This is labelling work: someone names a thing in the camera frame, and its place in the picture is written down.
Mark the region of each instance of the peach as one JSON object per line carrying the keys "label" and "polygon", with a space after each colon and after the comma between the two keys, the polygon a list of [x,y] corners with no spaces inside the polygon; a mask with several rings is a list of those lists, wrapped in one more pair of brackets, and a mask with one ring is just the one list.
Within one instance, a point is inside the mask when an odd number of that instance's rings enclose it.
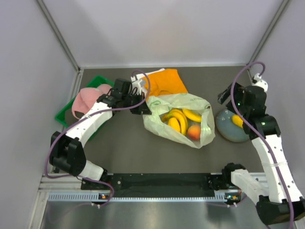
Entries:
{"label": "peach", "polygon": [[201,127],[199,125],[192,125],[187,130],[187,136],[192,140],[199,140],[201,133]]}

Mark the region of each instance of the green plastic bag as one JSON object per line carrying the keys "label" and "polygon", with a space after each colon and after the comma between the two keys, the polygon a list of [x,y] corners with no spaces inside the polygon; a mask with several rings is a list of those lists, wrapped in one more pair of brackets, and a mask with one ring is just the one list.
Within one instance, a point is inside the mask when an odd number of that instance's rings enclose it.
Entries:
{"label": "green plastic bag", "polygon": [[[186,144],[193,148],[201,148],[215,138],[215,123],[211,105],[198,96],[186,93],[149,97],[147,105],[152,115],[143,115],[144,127],[155,135]],[[172,108],[186,108],[202,116],[200,140],[193,141],[163,123],[160,116]]]}

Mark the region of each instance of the pink cloth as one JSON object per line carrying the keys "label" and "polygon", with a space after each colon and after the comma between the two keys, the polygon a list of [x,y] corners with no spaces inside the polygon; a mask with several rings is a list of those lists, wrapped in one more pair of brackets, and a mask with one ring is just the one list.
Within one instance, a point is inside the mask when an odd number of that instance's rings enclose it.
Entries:
{"label": "pink cloth", "polygon": [[101,84],[98,88],[86,87],[80,90],[75,97],[72,105],[72,114],[79,119],[75,112],[86,114],[95,104],[96,100],[102,95],[109,92],[111,86],[108,84]]}

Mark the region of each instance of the yellow fruit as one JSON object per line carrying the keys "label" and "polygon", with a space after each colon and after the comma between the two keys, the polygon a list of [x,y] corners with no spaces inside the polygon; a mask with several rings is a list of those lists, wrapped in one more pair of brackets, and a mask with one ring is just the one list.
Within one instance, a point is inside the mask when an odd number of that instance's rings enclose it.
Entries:
{"label": "yellow fruit", "polygon": [[175,109],[175,108],[172,109],[172,110],[170,111],[170,113],[171,113],[171,112],[174,112],[174,111],[176,111],[176,112],[178,112],[178,113],[180,113],[180,114],[183,115],[184,120],[185,120],[185,123],[186,123],[186,129],[188,129],[188,128],[189,128],[189,124],[188,124],[188,121],[187,121],[187,118],[186,118],[185,114],[184,114],[181,110]]}
{"label": "yellow fruit", "polygon": [[201,123],[201,115],[195,114],[193,111],[189,109],[182,109],[182,111],[188,119],[191,119],[197,123]]}
{"label": "yellow fruit", "polygon": [[161,120],[162,120],[162,122],[166,122],[168,119],[173,118],[173,117],[176,118],[180,124],[180,133],[183,135],[186,135],[186,124],[187,123],[185,122],[182,114],[174,111],[174,112],[164,115]]}
{"label": "yellow fruit", "polygon": [[234,114],[234,115],[232,116],[232,122],[233,122],[235,125],[239,126],[240,128],[243,128],[244,122],[243,122],[243,120],[242,120],[238,115]]}
{"label": "yellow fruit", "polygon": [[192,125],[187,130],[187,135],[190,139],[193,140],[199,140],[200,139],[200,133],[201,133],[201,127],[199,125]]}
{"label": "yellow fruit", "polygon": [[170,118],[167,123],[171,128],[178,131],[180,133],[180,125],[176,118]]}

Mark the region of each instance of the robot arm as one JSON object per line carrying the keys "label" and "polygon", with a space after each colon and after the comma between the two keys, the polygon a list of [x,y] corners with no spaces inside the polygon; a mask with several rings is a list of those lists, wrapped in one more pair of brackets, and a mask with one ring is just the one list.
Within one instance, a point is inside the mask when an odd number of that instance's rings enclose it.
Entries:
{"label": "robot arm", "polygon": [[[256,204],[257,213],[261,221],[266,225],[270,225],[287,222],[290,217],[287,203],[288,197],[280,181],[277,169],[281,172],[285,185],[287,185],[288,194],[293,204],[295,220],[305,216],[305,200],[295,185],[289,170],[282,148],[281,133],[277,121],[274,117],[265,113],[267,89],[268,84],[257,74],[253,78],[252,85],[247,87],[242,87],[239,84],[235,85],[234,100],[242,116],[265,138],[274,152],[276,164],[274,164],[271,153],[263,140],[245,123],[243,124],[244,132],[249,135],[258,152],[269,189],[250,176],[242,165],[229,163],[223,169],[223,175],[228,184],[238,186],[245,192]],[[231,85],[218,95],[219,103],[224,103],[230,95],[230,90]],[[232,101],[226,106],[228,110],[235,113]]]}
{"label": "robot arm", "polygon": [[[99,97],[92,109],[81,118],[83,121],[72,127],[59,139],[51,152],[50,164],[72,176],[104,180],[107,177],[107,170],[86,160],[83,148],[89,138],[115,114],[115,111],[96,113],[110,110],[110,108],[123,108],[138,104],[145,98],[147,92],[144,88],[145,84],[143,79],[133,79],[133,82],[117,79],[110,95],[103,94]],[[142,103],[130,111],[138,115],[151,114],[146,103]],[[59,134],[59,132],[53,134],[51,144]]]}

